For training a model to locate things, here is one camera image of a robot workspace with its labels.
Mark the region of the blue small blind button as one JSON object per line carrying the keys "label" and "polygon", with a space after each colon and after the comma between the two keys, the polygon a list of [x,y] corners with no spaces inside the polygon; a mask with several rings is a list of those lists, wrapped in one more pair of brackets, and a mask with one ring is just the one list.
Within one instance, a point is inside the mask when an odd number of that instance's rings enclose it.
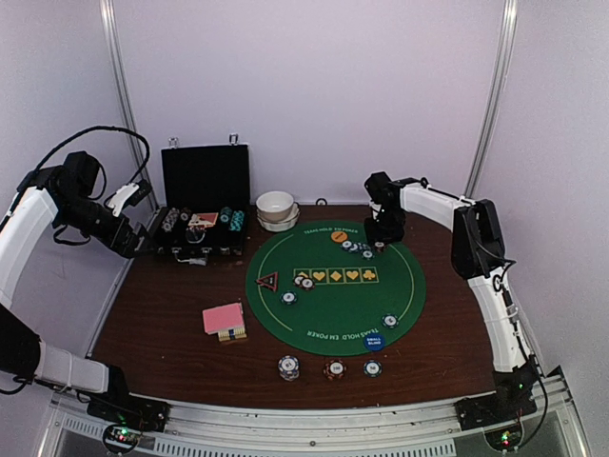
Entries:
{"label": "blue small blind button", "polygon": [[373,352],[381,351],[386,346],[385,338],[380,333],[369,333],[363,338],[364,347]]}

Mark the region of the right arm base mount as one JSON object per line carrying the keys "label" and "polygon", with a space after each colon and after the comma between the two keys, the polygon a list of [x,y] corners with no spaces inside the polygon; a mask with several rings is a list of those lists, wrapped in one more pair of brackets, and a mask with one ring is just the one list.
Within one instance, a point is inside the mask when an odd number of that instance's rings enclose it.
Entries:
{"label": "right arm base mount", "polygon": [[515,421],[538,410],[532,386],[524,382],[500,384],[493,393],[461,399],[454,408],[462,430]]}

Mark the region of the orange big blind button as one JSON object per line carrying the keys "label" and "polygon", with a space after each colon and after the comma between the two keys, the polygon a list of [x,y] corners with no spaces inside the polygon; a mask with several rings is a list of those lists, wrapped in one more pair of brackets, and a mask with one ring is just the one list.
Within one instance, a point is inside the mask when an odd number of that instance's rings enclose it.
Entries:
{"label": "orange big blind button", "polygon": [[336,230],[331,235],[331,240],[335,243],[343,243],[348,240],[348,235],[345,231]]}

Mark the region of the pink backed card deck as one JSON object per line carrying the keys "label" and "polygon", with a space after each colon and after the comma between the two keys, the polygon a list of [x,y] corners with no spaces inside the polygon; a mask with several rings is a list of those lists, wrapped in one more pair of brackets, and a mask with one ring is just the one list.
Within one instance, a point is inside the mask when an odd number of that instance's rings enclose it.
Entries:
{"label": "pink backed card deck", "polygon": [[204,309],[202,317],[206,334],[217,334],[245,326],[243,306],[240,302]]}

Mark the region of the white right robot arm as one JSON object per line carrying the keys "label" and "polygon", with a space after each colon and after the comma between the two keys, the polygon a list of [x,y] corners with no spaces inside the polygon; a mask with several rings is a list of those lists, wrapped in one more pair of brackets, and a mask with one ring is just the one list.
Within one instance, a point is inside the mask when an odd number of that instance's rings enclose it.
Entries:
{"label": "white right robot arm", "polygon": [[491,343],[496,392],[488,399],[494,419],[509,419],[530,395],[539,373],[526,342],[507,271],[516,264],[505,257],[505,244],[494,203],[435,189],[427,179],[392,180],[383,172],[364,182],[371,216],[364,220],[370,245],[401,242],[405,216],[418,214],[452,233],[451,264],[473,291]]}

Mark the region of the blue white chip stack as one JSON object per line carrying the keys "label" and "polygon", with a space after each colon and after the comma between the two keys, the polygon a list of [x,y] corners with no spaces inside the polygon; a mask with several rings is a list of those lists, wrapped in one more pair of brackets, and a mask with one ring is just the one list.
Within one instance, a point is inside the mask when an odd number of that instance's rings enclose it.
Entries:
{"label": "blue white chip stack", "polygon": [[300,362],[295,356],[285,355],[278,362],[280,377],[286,381],[294,381],[300,377]]}

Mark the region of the dark blue green chip stack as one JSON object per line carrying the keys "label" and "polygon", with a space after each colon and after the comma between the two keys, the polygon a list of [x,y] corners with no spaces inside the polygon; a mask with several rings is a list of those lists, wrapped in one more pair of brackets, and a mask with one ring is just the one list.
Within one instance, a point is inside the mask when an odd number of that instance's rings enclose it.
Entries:
{"label": "dark blue green chip stack", "polygon": [[363,364],[363,373],[371,378],[376,378],[383,373],[383,365],[376,360],[368,360]]}

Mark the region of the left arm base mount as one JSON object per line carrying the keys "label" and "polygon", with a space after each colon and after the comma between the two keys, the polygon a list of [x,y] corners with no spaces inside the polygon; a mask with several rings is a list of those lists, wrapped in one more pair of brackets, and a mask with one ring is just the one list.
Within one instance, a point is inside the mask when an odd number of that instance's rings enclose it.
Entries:
{"label": "left arm base mount", "polygon": [[108,368],[108,390],[104,393],[87,393],[87,414],[139,431],[163,432],[170,405],[131,394],[125,373],[115,366]]}

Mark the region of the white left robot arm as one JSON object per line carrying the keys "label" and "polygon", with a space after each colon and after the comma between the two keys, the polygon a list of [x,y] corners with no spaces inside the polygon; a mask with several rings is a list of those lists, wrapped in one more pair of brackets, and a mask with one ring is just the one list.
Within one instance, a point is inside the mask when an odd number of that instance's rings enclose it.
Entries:
{"label": "white left robot arm", "polygon": [[150,194],[150,183],[130,182],[100,204],[91,194],[101,169],[94,157],[77,151],[59,166],[31,171],[18,187],[1,223],[1,369],[25,384],[101,394],[101,409],[126,423],[137,404],[114,386],[118,369],[48,345],[10,309],[23,269],[47,228],[75,228],[127,259],[155,250],[146,228],[133,228],[123,213]]}

